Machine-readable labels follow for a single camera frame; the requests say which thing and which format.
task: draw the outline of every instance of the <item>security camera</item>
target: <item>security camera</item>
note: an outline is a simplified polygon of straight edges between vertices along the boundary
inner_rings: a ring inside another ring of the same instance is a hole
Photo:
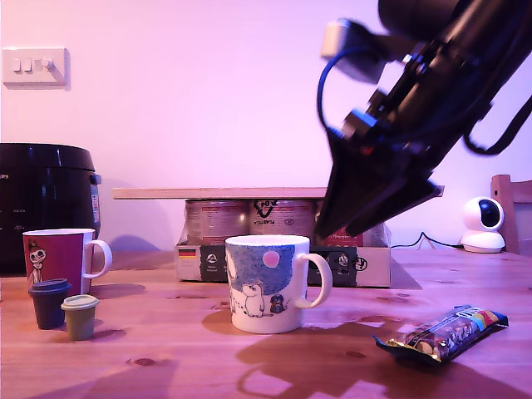
[[[464,223],[468,230],[461,240],[464,249],[484,254],[500,252],[505,240],[497,229],[504,219],[502,206],[494,199],[476,197],[468,201],[464,206]]]

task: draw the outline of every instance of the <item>wooden board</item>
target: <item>wooden board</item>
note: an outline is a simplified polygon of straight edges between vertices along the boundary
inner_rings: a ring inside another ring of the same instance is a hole
[[[113,189],[115,200],[214,200],[214,199],[282,199],[325,196],[325,187],[256,187],[196,189]]]

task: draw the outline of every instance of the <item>cup lid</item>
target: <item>cup lid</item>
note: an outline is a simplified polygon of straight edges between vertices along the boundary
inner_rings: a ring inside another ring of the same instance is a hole
[[[92,295],[83,293],[82,295],[74,295],[73,297],[66,298],[61,309],[63,310],[83,310],[88,308],[94,308],[100,300]]]
[[[72,284],[68,283],[66,278],[54,278],[52,280],[35,283],[28,291],[32,294],[44,295],[50,293],[63,293],[70,288],[72,288]]]

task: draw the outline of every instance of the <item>pink wall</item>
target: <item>pink wall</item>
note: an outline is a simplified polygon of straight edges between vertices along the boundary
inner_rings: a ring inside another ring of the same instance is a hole
[[[2,140],[87,148],[103,177],[101,237],[115,250],[171,249],[184,202],[118,201],[112,188],[327,184],[331,162],[314,103],[324,28],[337,17],[382,30],[375,0],[4,0],[2,46],[66,47],[71,85],[2,85]],[[478,141],[504,130],[532,92],[531,71],[527,60],[477,127]],[[382,87],[400,72],[387,68]],[[333,73],[328,119],[339,125],[373,90]],[[394,243],[421,230],[456,242],[461,207],[489,194],[493,174],[532,178],[531,144],[523,133],[495,159],[458,144],[434,174],[444,197],[390,220]]]

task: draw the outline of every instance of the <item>green cup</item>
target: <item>green cup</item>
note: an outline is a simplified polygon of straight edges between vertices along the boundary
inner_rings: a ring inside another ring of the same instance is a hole
[[[65,311],[66,330],[72,341],[83,341],[94,335],[94,319],[98,298],[88,295],[74,295],[63,301],[61,309]]]

